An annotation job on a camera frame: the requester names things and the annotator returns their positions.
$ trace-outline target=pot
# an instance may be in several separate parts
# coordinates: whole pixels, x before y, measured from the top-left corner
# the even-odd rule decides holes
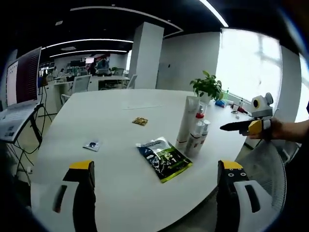
[[[199,99],[204,102],[206,105],[209,104],[209,102],[211,101],[212,97],[211,96],[208,96],[208,93],[207,92],[203,92],[204,95],[199,97]]]

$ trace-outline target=green snack package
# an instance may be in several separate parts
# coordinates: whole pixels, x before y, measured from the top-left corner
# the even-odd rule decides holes
[[[136,144],[136,147],[154,168],[162,183],[192,166],[192,162],[164,137],[152,140],[147,144]]]

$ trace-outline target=window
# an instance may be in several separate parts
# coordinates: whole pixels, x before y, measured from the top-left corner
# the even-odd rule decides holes
[[[279,41],[251,31],[222,29],[216,76],[223,90],[251,102],[270,92],[276,108],[281,88]]]
[[[127,59],[126,59],[126,70],[129,70],[129,69],[130,69],[131,55],[132,55],[132,50],[129,51],[129,53],[127,54]]]
[[[300,68],[301,68],[301,93],[299,100],[299,107],[295,122],[302,122],[309,119],[307,112],[307,105],[309,101],[309,70],[304,57],[299,54]]]

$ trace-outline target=laptop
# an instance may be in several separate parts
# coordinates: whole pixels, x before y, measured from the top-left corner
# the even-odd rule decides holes
[[[7,109],[0,112],[0,140],[14,142],[40,104],[38,68],[41,47],[15,60],[7,69]]]

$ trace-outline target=black ceiling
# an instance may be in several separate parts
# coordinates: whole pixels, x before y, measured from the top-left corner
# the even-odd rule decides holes
[[[267,0],[209,0],[233,28],[258,31],[280,39],[281,43],[297,51],[288,35],[283,22]],[[11,3],[14,15],[9,17],[4,29],[7,29],[9,44],[18,48],[21,55],[38,46],[78,39],[121,39],[133,40],[135,28],[143,22],[153,23],[165,28],[164,35],[183,30],[172,36],[189,33],[219,31],[221,23],[199,0],[53,0],[33,3],[21,1]],[[176,25],[154,19],[149,16],[115,9],[84,9],[70,11],[71,8],[86,6],[108,6],[131,9],[147,13]],[[124,42],[78,42],[63,44],[42,51],[42,60],[49,56],[65,53],[61,48],[75,46],[76,50],[125,50],[132,43]]]

